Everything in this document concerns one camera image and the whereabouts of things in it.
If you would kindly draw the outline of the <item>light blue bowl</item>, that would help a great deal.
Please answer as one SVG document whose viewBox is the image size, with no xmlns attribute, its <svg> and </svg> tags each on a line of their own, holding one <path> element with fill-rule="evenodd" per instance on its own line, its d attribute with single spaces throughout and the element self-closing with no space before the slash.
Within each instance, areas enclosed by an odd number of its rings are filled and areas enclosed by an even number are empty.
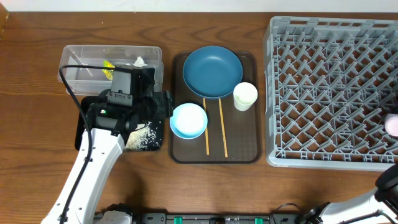
<svg viewBox="0 0 398 224">
<path fill-rule="evenodd" d="M 205 132 L 208 118 L 205 110 L 194 103 L 177 106 L 170 118 L 170 128 L 174 135 L 182 139 L 195 139 Z"/>
</svg>

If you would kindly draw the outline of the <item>rice grains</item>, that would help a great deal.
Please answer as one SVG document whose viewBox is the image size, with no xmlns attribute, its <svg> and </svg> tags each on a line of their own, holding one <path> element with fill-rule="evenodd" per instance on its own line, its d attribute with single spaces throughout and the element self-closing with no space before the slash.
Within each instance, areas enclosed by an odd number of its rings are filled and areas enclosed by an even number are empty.
<svg viewBox="0 0 398 224">
<path fill-rule="evenodd" d="M 164 124 L 162 121 L 148 121 L 138 124 L 127 140 L 126 151 L 157 151 L 164 139 Z"/>
</svg>

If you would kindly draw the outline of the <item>white tissue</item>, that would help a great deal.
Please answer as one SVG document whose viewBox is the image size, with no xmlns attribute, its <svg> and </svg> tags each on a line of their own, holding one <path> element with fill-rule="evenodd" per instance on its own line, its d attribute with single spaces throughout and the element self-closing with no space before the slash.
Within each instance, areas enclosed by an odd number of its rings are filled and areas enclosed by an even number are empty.
<svg viewBox="0 0 398 224">
<path fill-rule="evenodd" d="M 138 56 L 138 58 L 137 58 L 136 61 L 133 63 L 133 65 L 134 65 L 135 67 L 138 67 L 138 68 L 142 68 L 142 67 L 147 66 L 147 64 L 145 63 L 144 59 L 143 59 L 141 56 Z"/>
</svg>

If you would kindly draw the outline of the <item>yellow green snack wrapper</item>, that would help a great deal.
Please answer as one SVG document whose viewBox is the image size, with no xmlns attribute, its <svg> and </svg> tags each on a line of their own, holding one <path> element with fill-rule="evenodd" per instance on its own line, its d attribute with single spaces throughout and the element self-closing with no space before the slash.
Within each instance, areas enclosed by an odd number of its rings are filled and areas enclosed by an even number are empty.
<svg viewBox="0 0 398 224">
<path fill-rule="evenodd" d="M 102 69 L 102 71 L 105 74 L 106 78 L 108 80 L 112 80 L 113 79 L 114 70 L 110 70 L 109 68 L 114 68 L 114 65 L 110 61 L 104 60 L 103 61 L 103 67 L 106 67 L 106 69 Z"/>
</svg>

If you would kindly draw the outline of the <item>white cup green inside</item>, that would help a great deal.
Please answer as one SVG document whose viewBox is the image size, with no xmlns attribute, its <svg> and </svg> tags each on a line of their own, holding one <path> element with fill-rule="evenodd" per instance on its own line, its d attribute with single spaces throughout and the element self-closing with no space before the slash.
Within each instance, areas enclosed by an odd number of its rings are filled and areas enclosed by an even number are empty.
<svg viewBox="0 0 398 224">
<path fill-rule="evenodd" d="M 257 88 L 248 82 L 241 82 L 233 90 L 234 107 L 239 111 L 248 110 L 257 100 Z"/>
</svg>

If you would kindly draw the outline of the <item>white cup pink inside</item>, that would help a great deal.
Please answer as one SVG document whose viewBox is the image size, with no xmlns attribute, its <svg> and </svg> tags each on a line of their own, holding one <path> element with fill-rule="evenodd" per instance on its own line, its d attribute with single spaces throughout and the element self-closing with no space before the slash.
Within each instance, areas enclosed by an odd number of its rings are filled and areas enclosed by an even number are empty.
<svg viewBox="0 0 398 224">
<path fill-rule="evenodd" d="M 387 114 L 384 119 L 384 127 L 388 134 L 394 137 L 398 137 L 398 115 Z"/>
</svg>

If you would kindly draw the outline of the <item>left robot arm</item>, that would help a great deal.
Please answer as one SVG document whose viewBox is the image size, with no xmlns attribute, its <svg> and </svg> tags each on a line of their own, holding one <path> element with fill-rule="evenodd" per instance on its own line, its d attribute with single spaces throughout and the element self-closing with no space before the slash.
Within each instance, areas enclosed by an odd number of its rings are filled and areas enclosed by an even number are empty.
<svg viewBox="0 0 398 224">
<path fill-rule="evenodd" d="M 99 94 L 98 102 L 87 110 L 76 104 L 84 126 L 80 149 L 43 223 L 93 223 L 109 173 L 130 134 L 172 116 L 170 93 L 154 90 L 153 67 L 117 65 L 110 71 L 111 88 Z"/>
</svg>

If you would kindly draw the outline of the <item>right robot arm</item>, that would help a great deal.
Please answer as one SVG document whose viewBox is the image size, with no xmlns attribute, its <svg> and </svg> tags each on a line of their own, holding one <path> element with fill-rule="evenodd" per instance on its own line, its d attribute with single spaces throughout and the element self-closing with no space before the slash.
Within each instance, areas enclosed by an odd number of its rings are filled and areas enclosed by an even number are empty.
<svg viewBox="0 0 398 224">
<path fill-rule="evenodd" d="M 397 223 L 397 164 L 385 170 L 375 186 L 351 200 L 315 207 L 295 223 Z"/>
</svg>

